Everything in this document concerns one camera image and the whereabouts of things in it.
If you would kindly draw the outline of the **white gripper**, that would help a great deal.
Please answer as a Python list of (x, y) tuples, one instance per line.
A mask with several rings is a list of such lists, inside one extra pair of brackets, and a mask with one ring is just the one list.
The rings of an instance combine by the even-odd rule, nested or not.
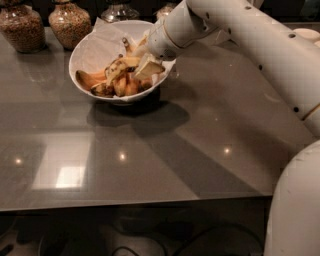
[(144, 31), (132, 55), (142, 57), (134, 71), (134, 77), (143, 80), (165, 71), (162, 61), (176, 59), (176, 45), (165, 30), (164, 19), (160, 18), (150, 29)]

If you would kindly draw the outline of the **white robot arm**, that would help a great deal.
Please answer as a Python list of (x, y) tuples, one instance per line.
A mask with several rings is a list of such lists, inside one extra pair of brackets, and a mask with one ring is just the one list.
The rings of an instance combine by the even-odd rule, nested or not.
[[(247, 0), (183, 0), (134, 52), (166, 61), (223, 29), (247, 53), (314, 136), (320, 133), (320, 49)], [(320, 256), (320, 140), (282, 172), (271, 203), (264, 256)]]

